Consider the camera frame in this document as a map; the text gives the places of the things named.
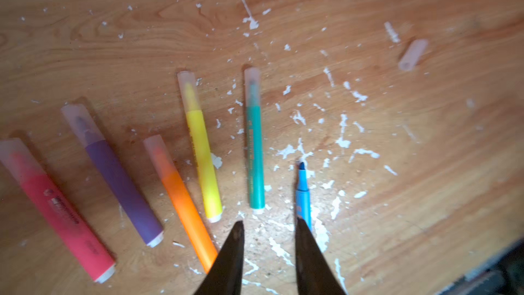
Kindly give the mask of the purple highlighter pen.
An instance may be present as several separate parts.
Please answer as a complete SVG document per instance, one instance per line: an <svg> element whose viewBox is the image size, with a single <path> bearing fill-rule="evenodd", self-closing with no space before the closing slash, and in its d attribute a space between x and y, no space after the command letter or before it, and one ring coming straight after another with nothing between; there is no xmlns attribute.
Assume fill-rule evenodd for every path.
<svg viewBox="0 0 524 295"><path fill-rule="evenodd" d="M154 211L105 139L84 105L66 105L61 112L88 156L101 173L144 243L151 248L164 239L164 229Z"/></svg>

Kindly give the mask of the blue highlighter pen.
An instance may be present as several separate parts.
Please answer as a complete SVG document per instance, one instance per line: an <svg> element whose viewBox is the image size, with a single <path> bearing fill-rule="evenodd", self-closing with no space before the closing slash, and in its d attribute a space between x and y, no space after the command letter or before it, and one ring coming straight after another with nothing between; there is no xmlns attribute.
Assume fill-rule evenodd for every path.
<svg viewBox="0 0 524 295"><path fill-rule="evenodd" d="M297 171L296 187L296 214L303 219L308 228L311 229L311 192L307 183L307 170L305 162L300 162Z"/></svg>

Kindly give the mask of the pink highlighter pen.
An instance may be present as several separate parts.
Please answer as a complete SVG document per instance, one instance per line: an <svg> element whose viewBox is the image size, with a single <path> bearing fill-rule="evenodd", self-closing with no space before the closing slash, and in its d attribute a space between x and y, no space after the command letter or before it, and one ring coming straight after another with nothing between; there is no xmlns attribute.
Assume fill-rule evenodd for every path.
<svg viewBox="0 0 524 295"><path fill-rule="evenodd" d="M109 280L115 260L21 139L1 142L1 162L90 277Z"/></svg>

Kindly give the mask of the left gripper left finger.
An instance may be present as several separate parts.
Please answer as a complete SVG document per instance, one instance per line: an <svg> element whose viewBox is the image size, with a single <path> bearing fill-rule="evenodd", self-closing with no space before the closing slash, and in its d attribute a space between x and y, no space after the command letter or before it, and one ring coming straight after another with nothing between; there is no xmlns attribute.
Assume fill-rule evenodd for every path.
<svg viewBox="0 0 524 295"><path fill-rule="evenodd" d="M194 295L240 295L244 266L244 224L237 221Z"/></svg>

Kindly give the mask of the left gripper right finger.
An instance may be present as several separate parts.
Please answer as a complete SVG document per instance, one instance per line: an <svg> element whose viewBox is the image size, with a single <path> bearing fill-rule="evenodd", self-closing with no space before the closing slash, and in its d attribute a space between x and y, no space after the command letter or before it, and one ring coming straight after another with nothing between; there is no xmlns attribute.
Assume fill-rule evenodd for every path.
<svg viewBox="0 0 524 295"><path fill-rule="evenodd" d="M345 292L333 275L306 221L297 218L296 276L298 294L341 294Z"/></svg>

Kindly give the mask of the green highlighter pen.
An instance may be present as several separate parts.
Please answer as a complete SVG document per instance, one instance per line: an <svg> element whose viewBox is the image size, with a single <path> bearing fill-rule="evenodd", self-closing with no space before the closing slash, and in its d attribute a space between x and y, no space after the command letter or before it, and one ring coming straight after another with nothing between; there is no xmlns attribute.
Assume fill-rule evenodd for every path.
<svg viewBox="0 0 524 295"><path fill-rule="evenodd" d="M257 68L244 70L248 194L250 207L255 214L262 214L266 207L260 80L260 71Z"/></svg>

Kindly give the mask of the orange highlighter pen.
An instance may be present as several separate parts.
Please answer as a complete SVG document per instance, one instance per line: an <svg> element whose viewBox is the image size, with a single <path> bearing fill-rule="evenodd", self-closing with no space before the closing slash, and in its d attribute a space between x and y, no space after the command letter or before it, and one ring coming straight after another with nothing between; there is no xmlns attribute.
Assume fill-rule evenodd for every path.
<svg viewBox="0 0 524 295"><path fill-rule="evenodd" d="M143 143L204 271L209 273L218 252L167 150L165 142L160 135L155 135L148 137Z"/></svg>

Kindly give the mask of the yellow highlighter pen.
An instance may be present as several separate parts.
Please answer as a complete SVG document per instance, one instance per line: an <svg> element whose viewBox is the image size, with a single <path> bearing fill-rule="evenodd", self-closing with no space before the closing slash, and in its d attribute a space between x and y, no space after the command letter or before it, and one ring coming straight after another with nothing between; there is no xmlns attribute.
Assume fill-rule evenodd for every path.
<svg viewBox="0 0 524 295"><path fill-rule="evenodd" d="M216 223L222 217L222 202L195 75L187 70L181 71L177 74L177 80L195 155L206 218L210 223Z"/></svg>

